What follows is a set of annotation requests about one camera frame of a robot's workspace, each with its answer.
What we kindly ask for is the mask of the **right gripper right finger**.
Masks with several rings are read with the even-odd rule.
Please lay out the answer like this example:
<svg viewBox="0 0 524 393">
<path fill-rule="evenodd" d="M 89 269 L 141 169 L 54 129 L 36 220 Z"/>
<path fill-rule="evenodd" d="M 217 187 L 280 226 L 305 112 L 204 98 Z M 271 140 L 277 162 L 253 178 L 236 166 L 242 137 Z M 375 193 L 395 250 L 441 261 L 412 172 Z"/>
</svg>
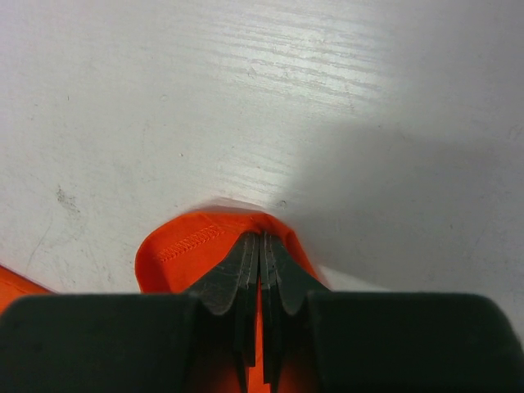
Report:
<svg viewBox="0 0 524 393">
<path fill-rule="evenodd" d="M 308 295 L 329 289 L 295 261 L 280 237 L 268 233 L 260 243 L 260 289 L 264 382 L 272 392 L 283 392 L 294 377 L 314 388 Z"/>
</svg>

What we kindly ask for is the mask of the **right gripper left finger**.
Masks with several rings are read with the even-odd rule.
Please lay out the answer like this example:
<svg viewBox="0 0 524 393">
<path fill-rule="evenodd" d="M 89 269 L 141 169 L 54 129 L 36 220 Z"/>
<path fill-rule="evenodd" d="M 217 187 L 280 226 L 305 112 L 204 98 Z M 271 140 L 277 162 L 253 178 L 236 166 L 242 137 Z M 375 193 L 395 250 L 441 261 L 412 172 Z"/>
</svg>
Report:
<svg viewBox="0 0 524 393">
<path fill-rule="evenodd" d="M 185 292 L 184 392 L 246 392 L 255 366 L 260 236 L 243 233 Z"/>
</svg>

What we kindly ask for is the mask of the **orange t shirt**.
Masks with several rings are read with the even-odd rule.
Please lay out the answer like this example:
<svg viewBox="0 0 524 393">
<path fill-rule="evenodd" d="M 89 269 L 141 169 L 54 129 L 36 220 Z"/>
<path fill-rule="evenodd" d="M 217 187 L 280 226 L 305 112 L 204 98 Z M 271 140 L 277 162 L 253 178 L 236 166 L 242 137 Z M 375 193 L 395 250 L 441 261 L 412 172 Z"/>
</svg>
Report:
<svg viewBox="0 0 524 393">
<path fill-rule="evenodd" d="M 138 248 L 135 276 L 144 293 L 181 292 L 225 258 L 242 233 L 271 233 L 295 262 L 316 278 L 295 232 L 272 215 L 253 210 L 198 210 L 153 231 Z"/>
</svg>

